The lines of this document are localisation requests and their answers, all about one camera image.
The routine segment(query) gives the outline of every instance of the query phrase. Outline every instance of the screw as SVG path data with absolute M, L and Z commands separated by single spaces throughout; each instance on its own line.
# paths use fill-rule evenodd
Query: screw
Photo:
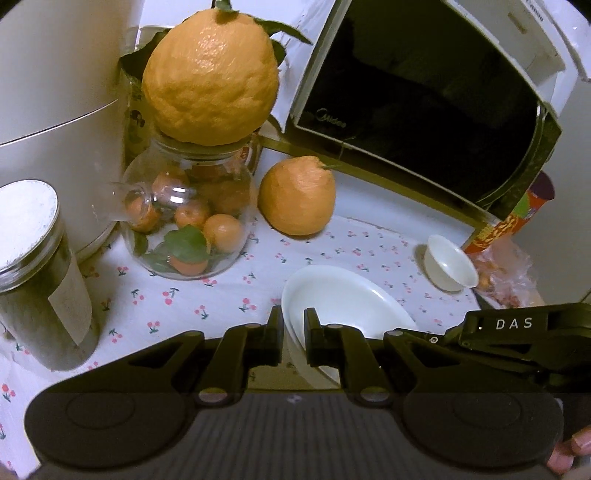
M 367 387 L 361 393 L 361 398 L 369 403 L 381 403 L 390 397 L 388 390 L 382 387 Z
M 228 394 L 223 388 L 211 387 L 201 390 L 198 397 L 203 403 L 221 403 L 227 399 Z

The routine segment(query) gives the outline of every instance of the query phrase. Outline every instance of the cherry print tablecloth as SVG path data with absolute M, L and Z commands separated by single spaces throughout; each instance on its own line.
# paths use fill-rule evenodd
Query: cherry print tablecloth
M 418 328 L 443 333 L 478 309 L 470 291 L 447 294 L 421 270 L 422 246 L 398 233 L 335 217 L 318 237 L 286 238 L 263 219 L 232 268 L 201 281 L 171 281 L 136 264 L 120 236 L 81 266 L 102 334 L 92 357 L 70 372 L 51 372 L 27 345 L 0 340 L 0 460 L 21 476 L 37 466 L 22 420 L 47 386 L 97 368 L 186 330 L 208 338 L 244 323 L 265 323 L 287 278 L 310 264 L 332 264 L 364 275 L 389 292 Z

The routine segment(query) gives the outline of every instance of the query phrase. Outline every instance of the orange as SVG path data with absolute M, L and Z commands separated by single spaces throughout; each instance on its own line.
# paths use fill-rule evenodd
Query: orange
M 279 88 L 269 36 L 252 17 L 211 8 L 174 27 L 146 65 L 156 125 L 181 142 L 237 142 L 268 118 Z
M 178 228 L 186 225 L 193 225 L 200 230 L 203 229 L 205 220 L 212 214 L 207 200 L 191 200 L 180 205 L 174 212 L 174 221 Z
M 256 188 L 250 177 L 207 183 L 197 190 L 209 200 L 215 213 L 233 216 L 240 215 L 254 202 L 256 196 Z
M 259 188 L 258 205 L 273 228 L 286 235 L 320 232 L 335 209 L 335 177 L 317 157 L 273 165 Z
M 245 240 L 244 228 L 231 215 L 218 214 L 207 219 L 203 235 L 221 253 L 229 254 L 238 250 Z
M 127 214 L 129 215 L 129 226 L 139 233 L 149 233 L 160 220 L 160 212 L 150 202 L 147 209 L 142 197 L 136 197 L 128 203 Z
M 180 196 L 176 194 L 174 188 L 187 188 L 189 186 L 189 177 L 178 167 L 169 167 L 161 171 L 152 183 L 152 193 L 159 202 L 168 203 L 171 196 Z
M 209 253 L 211 249 L 211 243 L 209 240 L 207 240 L 207 253 Z M 207 269 L 208 260 L 204 260 L 199 263 L 185 263 L 181 262 L 177 257 L 171 255 L 168 258 L 168 263 L 181 275 L 185 275 L 185 277 L 197 277 Z

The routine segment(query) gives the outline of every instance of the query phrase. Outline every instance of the label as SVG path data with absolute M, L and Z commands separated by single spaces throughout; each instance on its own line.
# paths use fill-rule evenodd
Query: label
M 479 328 L 474 334 L 486 335 L 489 339 L 517 340 L 521 338 L 535 339 L 548 329 L 548 316 L 545 313 L 513 314 L 503 316 L 497 312 L 497 316 L 481 318 Z
M 90 329 L 92 304 L 74 255 L 66 276 L 48 300 L 66 332 L 80 345 Z

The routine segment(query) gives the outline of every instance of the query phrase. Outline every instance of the white appliance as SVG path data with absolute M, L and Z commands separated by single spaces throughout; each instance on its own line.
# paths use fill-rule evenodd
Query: white appliance
M 73 251 L 92 255 L 114 223 L 95 214 L 123 168 L 125 80 L 144 0 L 0 2 L 0 186 L 56 189 Z

